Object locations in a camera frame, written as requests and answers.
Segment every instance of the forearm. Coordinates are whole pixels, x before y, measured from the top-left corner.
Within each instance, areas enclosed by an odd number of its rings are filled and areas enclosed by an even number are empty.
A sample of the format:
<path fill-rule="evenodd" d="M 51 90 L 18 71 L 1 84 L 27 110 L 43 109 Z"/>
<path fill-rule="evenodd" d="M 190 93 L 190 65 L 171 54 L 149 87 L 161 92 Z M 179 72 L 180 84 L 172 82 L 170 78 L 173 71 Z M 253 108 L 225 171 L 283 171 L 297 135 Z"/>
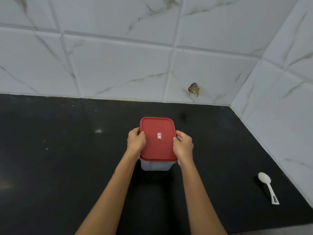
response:
<path fill-rule="evenodd" d="M 126 151 L 76 235 L 115 234 L 137 159 Z"/>
<path fill-rule="evenodd" d="M 182 163 L 191 234 L 226 234 L 193 162 Z"/>

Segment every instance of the red lid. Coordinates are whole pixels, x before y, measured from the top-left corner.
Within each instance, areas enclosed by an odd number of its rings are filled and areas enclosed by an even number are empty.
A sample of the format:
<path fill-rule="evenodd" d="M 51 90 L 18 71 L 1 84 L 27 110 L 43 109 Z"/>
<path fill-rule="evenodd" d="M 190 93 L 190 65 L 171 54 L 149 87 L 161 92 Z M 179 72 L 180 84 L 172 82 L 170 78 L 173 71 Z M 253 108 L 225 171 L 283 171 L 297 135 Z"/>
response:
<path fill-rule="evenodd" d="M 173 137 L 176 137 L 174 122 L 169 118 L 144 117 L 140 121 L 140 132 L 146 135 L 146 145 L 141 151 L 145 161 L 177 160 L 173 151 Z"/>

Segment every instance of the peeling sticker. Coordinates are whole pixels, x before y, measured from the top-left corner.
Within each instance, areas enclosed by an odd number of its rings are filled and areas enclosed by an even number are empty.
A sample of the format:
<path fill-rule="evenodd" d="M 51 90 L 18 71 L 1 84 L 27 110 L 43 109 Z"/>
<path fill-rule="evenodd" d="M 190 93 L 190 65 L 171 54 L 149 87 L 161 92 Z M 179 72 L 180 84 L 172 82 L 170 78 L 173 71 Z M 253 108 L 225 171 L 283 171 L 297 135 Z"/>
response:
<path fill-rule="evenodd" d="M 197 83 L 192 83 L 191 86 L 188 88 L 189 93 L 193 93 L 196 97 L 199 95 L 199 87 Z"/>

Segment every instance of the person's right hand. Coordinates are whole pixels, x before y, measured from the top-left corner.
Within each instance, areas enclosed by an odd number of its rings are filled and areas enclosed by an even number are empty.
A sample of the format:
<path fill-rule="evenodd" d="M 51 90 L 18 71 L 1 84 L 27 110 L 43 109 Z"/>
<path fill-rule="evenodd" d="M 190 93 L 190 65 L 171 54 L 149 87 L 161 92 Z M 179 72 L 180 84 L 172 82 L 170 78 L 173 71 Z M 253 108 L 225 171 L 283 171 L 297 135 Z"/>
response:
<path fill-rule="evenodd" d="M 176 130 L 177 138 L 173 140 L 173 150 L 177 157 L 178 165 L 193 161 L 193 140 L 187 134 Z"/>

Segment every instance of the white spoon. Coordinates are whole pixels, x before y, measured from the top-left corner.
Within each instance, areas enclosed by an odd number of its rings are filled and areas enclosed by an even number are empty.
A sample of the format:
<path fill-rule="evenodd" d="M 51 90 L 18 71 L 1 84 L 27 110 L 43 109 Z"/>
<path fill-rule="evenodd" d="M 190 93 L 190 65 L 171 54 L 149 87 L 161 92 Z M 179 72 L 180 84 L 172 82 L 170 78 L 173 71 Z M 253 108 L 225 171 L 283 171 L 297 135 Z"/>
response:
<path fill-rule="evenodd" d="M 269 192 L 271 193 L 272 204 L 273 204 L 273 205 L 279 205 L 279 202 L 278 202 L 278 200 L 277 200 L 277 197 L 276 197 L 276 195 L 275 195 L 275 193 L 274 193 L 274 191 L 273 191 L 273 189 L 272 189 L 272 186 L 270 185 L 270 183 L 271 183 L 271 178 L 270 178 L 267 174 L 265 174 L 265 173 L 263 173 L 263 172 L 260 172 L 260 173 L 258 174 L 258 178 L 259 178 L 259 180 L 260 180 L 261 182 L 267 184 L 268 189 L 269 189 Z"/>

